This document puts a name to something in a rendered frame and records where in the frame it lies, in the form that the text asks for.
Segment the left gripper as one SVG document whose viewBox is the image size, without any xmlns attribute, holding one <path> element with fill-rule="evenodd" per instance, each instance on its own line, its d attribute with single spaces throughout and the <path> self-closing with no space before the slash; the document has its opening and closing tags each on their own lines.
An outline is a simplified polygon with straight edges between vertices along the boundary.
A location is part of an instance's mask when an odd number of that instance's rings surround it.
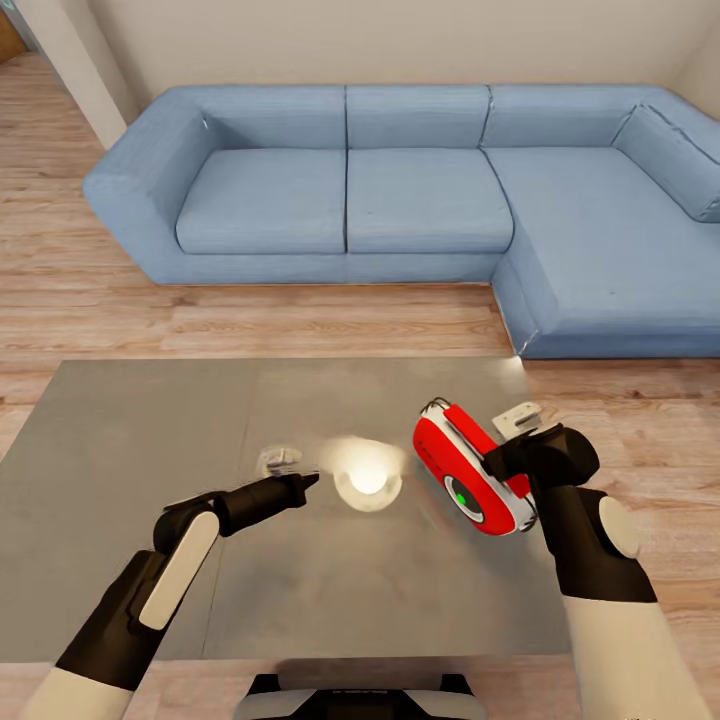
<svg viewBox="0 0 720 720">
<path fill-rule="evenodd" d="M 254 504 L 252 525 L 273 517 L 287 508 L 297 508 L 307 503 L 305 491 L 320 480 L 320 474 L 301 477 L 301 473 L 272 476 L 245 485 Z"/>
</svg>

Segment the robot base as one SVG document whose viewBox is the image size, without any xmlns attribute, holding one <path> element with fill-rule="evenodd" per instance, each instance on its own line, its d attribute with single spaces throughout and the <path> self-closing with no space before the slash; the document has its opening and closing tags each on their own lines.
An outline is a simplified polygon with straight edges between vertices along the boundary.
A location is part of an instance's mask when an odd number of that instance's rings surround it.
<svg viewBox="0 0 720 720">
<path fill-rule="evenodd" d="M 444 674 L 441 686 L 279 691 L 277 674 L 258 674 L 231 720 L 489 720 L 463 674 Z"/>
</svg>

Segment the radio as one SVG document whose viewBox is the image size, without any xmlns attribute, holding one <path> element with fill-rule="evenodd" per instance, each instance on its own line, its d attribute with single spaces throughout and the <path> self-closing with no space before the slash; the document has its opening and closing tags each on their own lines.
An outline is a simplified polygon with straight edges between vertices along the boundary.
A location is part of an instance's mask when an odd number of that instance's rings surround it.
<svg viewBox="0 0 720 720">
<path fill-rule="evenodd" d="M 497 445 L 459 406 L 435 399 L 420 414 L 414 449 L 467 520 L 486 535 L 530 531 L 539 515 L 526 474 L 487 477 L 479 463 Z"/>
</svg>

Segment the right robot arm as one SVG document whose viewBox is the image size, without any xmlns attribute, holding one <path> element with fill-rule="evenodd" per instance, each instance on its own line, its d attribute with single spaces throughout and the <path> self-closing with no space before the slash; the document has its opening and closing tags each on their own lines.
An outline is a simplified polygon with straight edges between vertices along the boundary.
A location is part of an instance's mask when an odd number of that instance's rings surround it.
<svg viewBox="0 0 720 720">
<path fill-rule="evenodd" d="M 639 535 L 607 492 L 582 488 L 600 469 L 580 432 L 520 434 L 540 406 L 495 417 L 501 445 L 479 464 L 499 483 L 526 474 L 555 556 L 583 720 L 715 720 L 637 559 Z"/>
</svg>

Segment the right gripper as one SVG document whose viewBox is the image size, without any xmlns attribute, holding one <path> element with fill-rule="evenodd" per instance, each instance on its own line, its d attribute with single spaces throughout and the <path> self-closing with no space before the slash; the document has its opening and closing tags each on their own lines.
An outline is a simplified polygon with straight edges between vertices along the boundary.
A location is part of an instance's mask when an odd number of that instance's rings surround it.
<svg viewBox="0 0 720 720">
<path fill-rule="evenodd" d="M 527 435 L 527 432 L 520 434 L 519 437 L 507 441 L 505 445 L 499 445 L 483 455 L 483 461 L 479 464 L 483 471 L 487 473 L 487 477 L 493 476 L 499 483 L 503 483 L 503 481 L 511 479 L 514 475 L 524 474 L 524 471 L 516 462 L 515 450 L 518 442 Z"/>
</svg>

